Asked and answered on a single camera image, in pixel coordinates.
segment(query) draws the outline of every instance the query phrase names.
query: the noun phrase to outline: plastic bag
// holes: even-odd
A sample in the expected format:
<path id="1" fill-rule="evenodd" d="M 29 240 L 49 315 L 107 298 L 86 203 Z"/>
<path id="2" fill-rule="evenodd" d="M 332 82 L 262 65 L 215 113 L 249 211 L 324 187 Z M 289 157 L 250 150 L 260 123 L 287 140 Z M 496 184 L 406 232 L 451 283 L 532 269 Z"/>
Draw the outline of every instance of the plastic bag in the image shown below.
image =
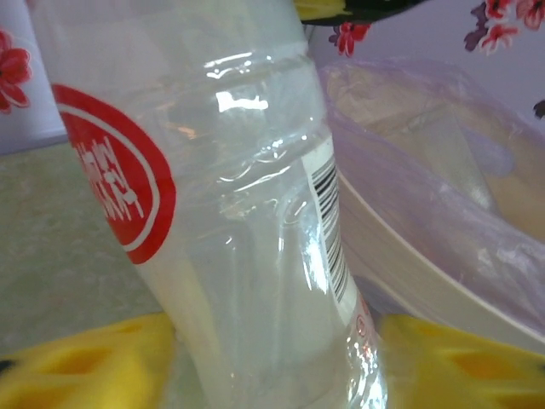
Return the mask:
<path id="1" fill-rule="evenodd" d="M 365 298 L 544 352 L 543 135 L 451 65 L 343 61 L 321 75 Z"/>

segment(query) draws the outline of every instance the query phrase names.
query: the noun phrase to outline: countertop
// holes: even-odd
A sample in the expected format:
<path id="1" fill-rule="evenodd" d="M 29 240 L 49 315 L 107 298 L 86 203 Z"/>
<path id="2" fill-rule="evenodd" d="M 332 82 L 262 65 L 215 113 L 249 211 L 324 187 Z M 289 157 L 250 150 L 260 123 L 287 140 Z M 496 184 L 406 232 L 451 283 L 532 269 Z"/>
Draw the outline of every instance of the countertop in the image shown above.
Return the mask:
<path id="1" fill-rule="evenodd" d="M 0 203 L 0 354 L 160 310 L 69 145 L 0 157 Z M 182 345 L 163 407 L 204 407 Z"/>

